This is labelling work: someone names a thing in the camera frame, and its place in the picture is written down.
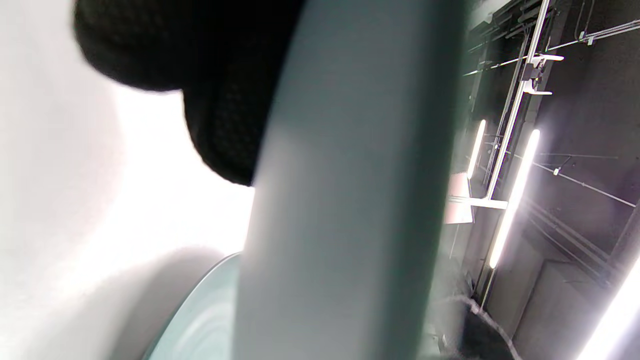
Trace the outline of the person's left hand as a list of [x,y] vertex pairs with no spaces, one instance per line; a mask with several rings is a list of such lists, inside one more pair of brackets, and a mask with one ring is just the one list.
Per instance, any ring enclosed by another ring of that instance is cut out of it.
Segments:
[[251,187],[303,0],[76,0],[86,62],[141,91],[180,91],[190,141],[224,180]]

